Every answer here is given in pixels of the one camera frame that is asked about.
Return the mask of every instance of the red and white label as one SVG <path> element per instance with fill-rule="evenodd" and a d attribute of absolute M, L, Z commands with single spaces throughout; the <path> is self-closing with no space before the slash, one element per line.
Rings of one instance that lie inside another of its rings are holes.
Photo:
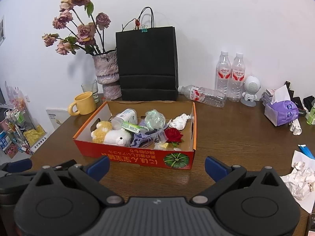
<path fill-rule="evenodd" d="M 199 90 L 201 87 L 193 86 L 190 91 L 190 100 L 201 102 L 204 100 L 204 94 Z"/>
<path fill-rule="evenodd" d="M 230 68 L 221 68 L 218 70 L 218 76 L 222 79 L 229 79 L 231 77 L 231 70 Z"/>
<path fill-rule="evenodd" d="M 233 70 L 233 79 L 236 81 L 243 81 L 244 74 L 245 72 L 243 70 L 242 71 Z"/>

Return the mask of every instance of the mug handle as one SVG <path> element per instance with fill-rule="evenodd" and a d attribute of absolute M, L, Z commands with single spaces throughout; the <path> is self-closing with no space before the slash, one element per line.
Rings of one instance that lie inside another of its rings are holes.
<path fill-rule="evenodd" d="M 76 115 L 79 115 L 79 114 L 80 114 L 79 111 L 76 111 L 76 112 L 73 111 L 73 107 L 74 107 L 76 104 L 77 104 L 76 102 L 73 102 L 73 103 L 71 103 L 71 105 L 68 107 L 68 113 L 69 113 L 71 116 L 76 116 Z"/>

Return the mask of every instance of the standing plastic bottle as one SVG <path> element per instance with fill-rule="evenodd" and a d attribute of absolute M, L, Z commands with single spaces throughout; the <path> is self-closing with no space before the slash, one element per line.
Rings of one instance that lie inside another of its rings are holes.
<path fill-rule="evenodd" d="M 217 64 L 217 78 L 215 89 L 227 95 L 228 84 L 231 78 L 232 67 L 228 58 L 228 52 L 221 52 Z"/>
<path fill-rule="evenodd" d="M 245 64 L 243 54 L 236 53 L 232 65 L 232 78 L 229 82 L 228 98 L 232 102 L 239 102 L 242 97 L 242 89 L 245 76 Z"/>
<path fill-rule="evenodd" d="M 308 115 L 308 120 L 306 121 L 308 123 L 308 125 L 312 125 L 314 115 L 315 115 L 315 104 L 313 105 L 313 107 L 310 111 L 310 114 Z"/>
<path fill-rule="evenodd" d="M 226 95 L 217 90 L 211 90 L 195 85 L 188 85 L 186 87 L 179 86 L 178 92 L 184 94 L 190 100 L 204 103 L 215 107 L 224 107 L 226 102 Z"/>

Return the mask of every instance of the clear glass cup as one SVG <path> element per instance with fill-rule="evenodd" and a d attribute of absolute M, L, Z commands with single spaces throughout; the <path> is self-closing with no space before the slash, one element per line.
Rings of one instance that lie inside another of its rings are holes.
<path fill-rule="evenodd" d="M 99 101 L 98 86 L 97 86 L 96 79 L 94 79 L 93 82 L 82 84 L 81 87 L 82 87 L 83 92 L 92 91 L 95 103 Z"/>

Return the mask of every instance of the green pumpkin picture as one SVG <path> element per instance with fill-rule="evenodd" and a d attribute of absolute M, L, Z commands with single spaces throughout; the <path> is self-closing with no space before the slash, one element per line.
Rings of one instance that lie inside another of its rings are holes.
<path fill-rule="evenodd" d="M 181 153 L 174 153 L 174 154 L 172 153 L 164 157 L 164 163 L 168 167 L 171 167 L 174 169 L 181 169 L 188 165 L 189 157 Z"/>

